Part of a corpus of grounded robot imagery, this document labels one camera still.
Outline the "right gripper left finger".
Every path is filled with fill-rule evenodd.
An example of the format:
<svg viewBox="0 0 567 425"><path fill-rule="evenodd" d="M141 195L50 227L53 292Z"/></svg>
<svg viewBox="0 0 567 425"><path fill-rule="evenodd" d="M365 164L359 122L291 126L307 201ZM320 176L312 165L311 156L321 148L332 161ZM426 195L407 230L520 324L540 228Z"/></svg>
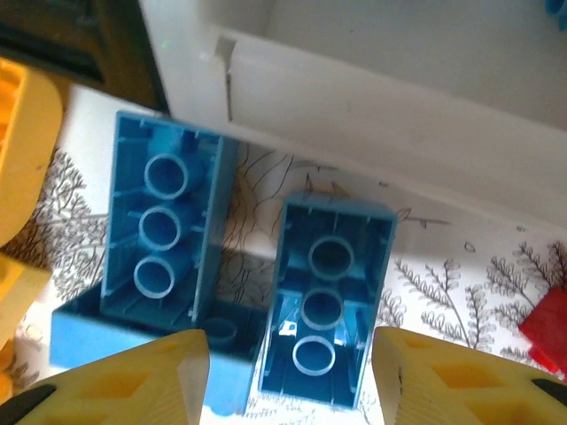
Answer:
<svg viewBox="0 0 567 425"><path fill-rule="evenodd" d="M205 332L177 332L38 382L55 390L19 423L198 424L209 366Z"/></svg>

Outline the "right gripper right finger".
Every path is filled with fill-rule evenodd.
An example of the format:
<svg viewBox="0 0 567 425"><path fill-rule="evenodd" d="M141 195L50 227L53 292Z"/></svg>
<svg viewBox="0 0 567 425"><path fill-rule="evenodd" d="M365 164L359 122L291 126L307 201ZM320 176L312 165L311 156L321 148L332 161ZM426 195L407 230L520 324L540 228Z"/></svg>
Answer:
<svg viewBox="0 0 567 425"><path fill-rule="evenodd" d="M566 422L555 376L403 328L376 328L372 371L386 424Z"/></svg>

